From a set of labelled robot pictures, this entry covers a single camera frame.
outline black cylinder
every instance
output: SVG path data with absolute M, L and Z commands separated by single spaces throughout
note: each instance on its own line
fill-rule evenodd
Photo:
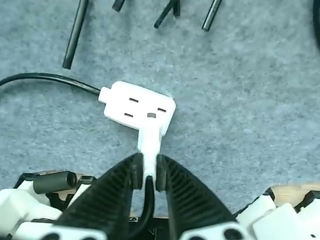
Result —
M 48 194 L 73 189 L 77 184 L 77 175 L 71 171 L 61 171 L 39 175 L 33 180 L 33 189 L 37 194 Z
M 221 0 L 213 0 L 208 14 L 203 22 L 202 29 L 209 32 L 211 25 L 215 19 Z
M 62 67 L 64 69 L 71 69 L 72 62 L 76 53 L 78 40 L 81 32 L 82 25 L 84 24 L 86 11 L 88 8 L 89 0 L 79 0 L 78 9 L 76 11 L 69 43 L 65 51 Z

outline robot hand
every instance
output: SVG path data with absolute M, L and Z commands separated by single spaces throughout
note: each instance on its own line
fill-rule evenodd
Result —
M 143 186 L 136 153 L 100 178 L 70 171 L 24 173 L 0 191 L 0 235 L 13 240 L 313 240 L 320 238 L 320 187 L 272 187 L 236 214 L 192 173 L 159 155 Z M 133 190 L 145 191 L 140 218 Z M 153 217 L 154 190 L 166 192 L 168 218 Z

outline white connector housing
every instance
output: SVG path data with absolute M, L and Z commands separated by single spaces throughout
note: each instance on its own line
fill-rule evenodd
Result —
M 98 100 L 105 104 L 107 118 L 137 130 L 148 113 L 155 113 L 161 122 L 162 136 L 167 133 L 176 110 L 171 97 L 124 81 L 115 82 L 111 88 L 102 87 Z
M 142 123 L 138 135 L 138 150 L 143 155 L 143 179 L 151 176 L 155 183 L 157 179 L 157 156 L 160 153 L 162 140 L 161 121 L 155 113 L 150 112 Z

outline black power cable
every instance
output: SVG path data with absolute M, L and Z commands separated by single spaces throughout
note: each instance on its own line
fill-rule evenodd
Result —
M 313 0 L 313 28 L 316 43 L 320 49 L 320 0 Z
M 135 240 L 151 223 L 155 213 L 155 188 L 152 176 L 145 179 L 144 203 L 137 225 L 129 233 L 129 239 Z
M 24 80 L 24 79 L 40 79 L 40 80 L 47 80 L 47 81 L 53 81 L 58 82 L 62 84 L 67 84 L 70 86 L 74 86 L 77 88 L 80 88 L 82 90 L 85 90 L 91 94 L 99 95 L 100 90 L 98 88 L 95 88 L 93 86 L 90 86 L 88 84 L 85 84 L 81 81 L 75 80 L 73 78 L 57 75 L 57 74 L 51 74 L 51 73 L 42 73 L 42 72 L 29 72 L 29 73 L 20 73 L 12 76 L 8 76 L 6 78 L 3 78 L 0 80 L 0 87 L 16 81 L 16 80 Z

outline gray carpet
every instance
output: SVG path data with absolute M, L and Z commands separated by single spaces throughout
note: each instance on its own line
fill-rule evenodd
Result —
M 2 0 L 0 76 L 50 72 L 101 88 L 118 80 L 173 96 L 162 153 L 198 176 L 235 212 L 268 187 L 320 178 L 320 54 L 312 0 L 92 0 L 71 70 L 62 61 L 78 1 Z M 100 176 L 137 150 L 138 132 L 103 116 L 95 96 L 26 80 L 0 89 L 0 188 L 23 172 Z M 139 214 L 143 194 L 135 193 Z M 156 215 L 166 215 L 156 195 Z

